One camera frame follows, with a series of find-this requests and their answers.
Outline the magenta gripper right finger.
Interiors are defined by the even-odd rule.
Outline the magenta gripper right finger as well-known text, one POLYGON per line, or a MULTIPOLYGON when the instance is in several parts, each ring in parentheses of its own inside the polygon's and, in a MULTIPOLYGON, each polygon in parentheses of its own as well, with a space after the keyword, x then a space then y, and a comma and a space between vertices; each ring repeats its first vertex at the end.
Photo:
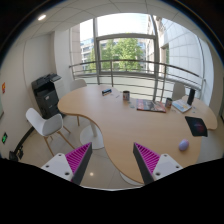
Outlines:
POLYGON ((133 146, 133 154, 145 185, 182 169, 182 166, 168 154, 159 155, 138 143, 133 146))

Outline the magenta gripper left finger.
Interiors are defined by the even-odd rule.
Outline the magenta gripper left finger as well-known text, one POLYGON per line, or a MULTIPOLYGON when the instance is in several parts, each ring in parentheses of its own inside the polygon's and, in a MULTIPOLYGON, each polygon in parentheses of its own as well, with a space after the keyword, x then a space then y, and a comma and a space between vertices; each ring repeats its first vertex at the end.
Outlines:
POLYGON ((92 143, 82 145, 67 154, 58 153, 42 169, 79 185, 92 154, 92 143))

